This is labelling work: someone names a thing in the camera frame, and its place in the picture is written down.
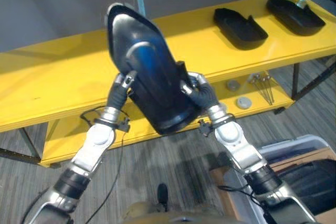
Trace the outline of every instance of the gray carpet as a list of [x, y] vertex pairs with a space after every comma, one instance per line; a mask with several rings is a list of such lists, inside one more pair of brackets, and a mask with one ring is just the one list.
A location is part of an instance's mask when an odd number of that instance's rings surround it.
[[[292, 66], [271, 71], [290, 91]], [[300, 87], [325, 69], [323, 60], [302, 64]], [[280, 115], [272, 112], [238, 120], [246, 138], [256, 146], [266, 145], [305, 134], [325, 139], [336, 150], [335, 84], [333, 74], [299, 102]], [[45, 125], [29, 128], [39, 150], [43, 148]], [[29, 153], [17, 131], [0, 134], [0, 147]], [[75, 223], [84, 223], [103, 201], [117, 172], [121, 148], [108, 151], [104, 163], [88, 186], [73, 215]], [[124, 158], [116, 189], [92, 223], [118, 223], [129, 205], [140, 200], [155, 202], [156, 187], [165, 182], [169, 188], [170, 206], [176, 210], [192, 210], [207, 204], [224, 213], [208, 170], [223, 165], [217, 158], [223, 148], [213, 137], [204, 138], [197, 130], [157, 138], [123, 148]], [[64, 170], [43, 168], [0, 157], [0, 220], [18, 223], [31, 200], [52, 185]]]

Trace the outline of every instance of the plastic storage bin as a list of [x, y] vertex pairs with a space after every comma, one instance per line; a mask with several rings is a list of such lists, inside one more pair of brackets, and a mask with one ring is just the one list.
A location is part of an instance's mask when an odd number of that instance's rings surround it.
[[[281, 141], [275, 144], [263, 146], [259, 152], [269, 162], [269, 164], [291, 158], [307, 152], [319, 150], [329, 147], [327, 142], [314, 135], [304, 135], [293, 140]], [[224, 174], [224, 181], [227, 186], [242, 187], [246, 184], [244, 177], [237, 171], [230, 169]], [[242, 221], [246, 223], [267, 224], [264, 219], [264, 211], [262, 208], [254, 204], [250, 198], [240, 192], [230, 193], [233, 204], [237, 209]]]

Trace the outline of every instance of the metal table leg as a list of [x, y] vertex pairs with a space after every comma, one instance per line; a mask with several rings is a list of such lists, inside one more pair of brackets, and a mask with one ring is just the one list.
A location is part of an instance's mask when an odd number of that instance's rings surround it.
[[[292, 86], [292, 99], [294, 101], [300, 100], [304, 97], [309, 91], [316, 88], [321, 82], [329, 78], [333, 73], [335, 73], [336, 62], [329, 66], [325, 71], [318, 75], [314, 80], [307, 84], [303, 89], [298, 92], [298, 80], [299, 80], [299, 63], [294, 64], [293, 72], [293, 86]], [[284, 111], [285, 108], [281, 107], [274, 111], [274, 114], [279, 114]]]
[[13, 159], [13, 160], [17, 160], [17, 161], [21, 161], [21, 162], [25, 162], [25, 163], [31, 163], [31, 164], [38, 164], [41, 161], [41, 157], [39, 156], [33, 142], [31, 141], [26, 129], [23, 128], [19, 128], [18, 129], [21, 136], [23, 137], [27, 147], [29, 148], [30, 152], [31, 152], [31, 156], [29, 155], [24, 155], [18, 152], [13, 152], [13, 151], [9, 151], [9, 150], [5, 150], [0, 148], [0, 157], [5, 157], [5, 158], [9, 158], [9, 159]]

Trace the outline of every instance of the shelf top surface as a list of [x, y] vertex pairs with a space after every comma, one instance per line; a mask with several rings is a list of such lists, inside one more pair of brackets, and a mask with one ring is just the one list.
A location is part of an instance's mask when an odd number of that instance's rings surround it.
[[[242, 0], [155, 19], [175, 60], [210, 82], [336, 53], [336, 17], [307, 0], [326, 25], [315, 35], [290, 32], [266, 10]], [[252, 15], [268, 33], [253, 50], [236, 49], [213, 22], [216, 8]], [[55, 39], [0, 54], [0, 132], [74, 115], [102, 105], [118, 73], [105, 30]]]

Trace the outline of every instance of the black strap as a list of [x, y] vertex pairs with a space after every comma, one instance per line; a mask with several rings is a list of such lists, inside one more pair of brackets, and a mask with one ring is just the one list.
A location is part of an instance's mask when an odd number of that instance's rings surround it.
[[199, 126], [199, 131], [204, 135], [204, 136], [209, 136], [211, 132], [213, 132], [216, 128], [222, 126], [223, 124], [236, 121], [236, 118], [233, 114], [227, 114], [229, 117], [226, 118], [223, 121], [220, 121], [219, 123], [205, 123], [203, 119], [199, 120], [198, 123], [200, 124]]

